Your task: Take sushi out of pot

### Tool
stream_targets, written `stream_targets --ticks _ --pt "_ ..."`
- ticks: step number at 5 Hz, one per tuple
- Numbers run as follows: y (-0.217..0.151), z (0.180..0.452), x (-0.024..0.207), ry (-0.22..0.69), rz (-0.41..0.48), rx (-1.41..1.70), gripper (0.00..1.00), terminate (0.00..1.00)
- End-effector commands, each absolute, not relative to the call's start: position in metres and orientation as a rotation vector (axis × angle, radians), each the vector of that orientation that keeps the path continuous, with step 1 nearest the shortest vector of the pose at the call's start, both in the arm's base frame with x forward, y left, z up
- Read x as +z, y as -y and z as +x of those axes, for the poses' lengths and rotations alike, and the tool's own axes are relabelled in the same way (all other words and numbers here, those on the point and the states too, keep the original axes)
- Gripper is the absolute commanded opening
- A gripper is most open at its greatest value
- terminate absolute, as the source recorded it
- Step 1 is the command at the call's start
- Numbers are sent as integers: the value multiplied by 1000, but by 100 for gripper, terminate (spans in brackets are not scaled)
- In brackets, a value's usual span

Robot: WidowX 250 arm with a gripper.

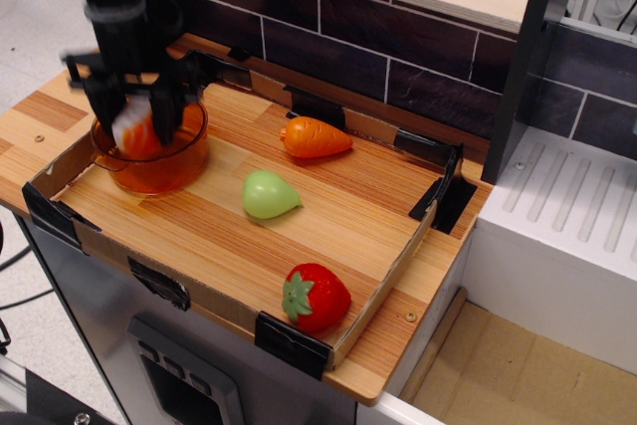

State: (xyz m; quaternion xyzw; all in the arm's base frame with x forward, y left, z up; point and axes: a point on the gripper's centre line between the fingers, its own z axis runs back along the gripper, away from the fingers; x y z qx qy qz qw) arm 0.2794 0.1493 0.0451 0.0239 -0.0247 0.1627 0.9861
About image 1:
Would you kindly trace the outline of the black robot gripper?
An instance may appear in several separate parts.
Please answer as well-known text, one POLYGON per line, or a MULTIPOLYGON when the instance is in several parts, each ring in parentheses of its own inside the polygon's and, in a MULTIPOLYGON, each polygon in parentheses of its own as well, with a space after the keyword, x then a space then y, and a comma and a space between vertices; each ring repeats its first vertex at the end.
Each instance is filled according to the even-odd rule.
POLYGON ((156 19, 145 1, 84 9, 98 49, 64 57, 70 86, 85 91, 106 134, 126 105, 126 96, 150 97, 152 124, 159 142, 169 145, 183 122, 186 102, 195 102, 201 87, 199 62, 176 60, 166 52, 156 19))

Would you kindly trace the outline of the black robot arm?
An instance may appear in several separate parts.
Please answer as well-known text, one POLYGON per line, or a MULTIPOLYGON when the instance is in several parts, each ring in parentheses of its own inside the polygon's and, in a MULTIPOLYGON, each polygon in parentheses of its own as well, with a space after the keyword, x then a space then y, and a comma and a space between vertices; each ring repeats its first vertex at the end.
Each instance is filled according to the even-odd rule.
POLYGON ((148 98, 154 131, 170 144, 199 90, 197 66, 167 52, 183 32, 179 0, 86 0, 85 15, 98 49, 65 58, 71 86, 85 92, 106 132, 131 97, 148 98))

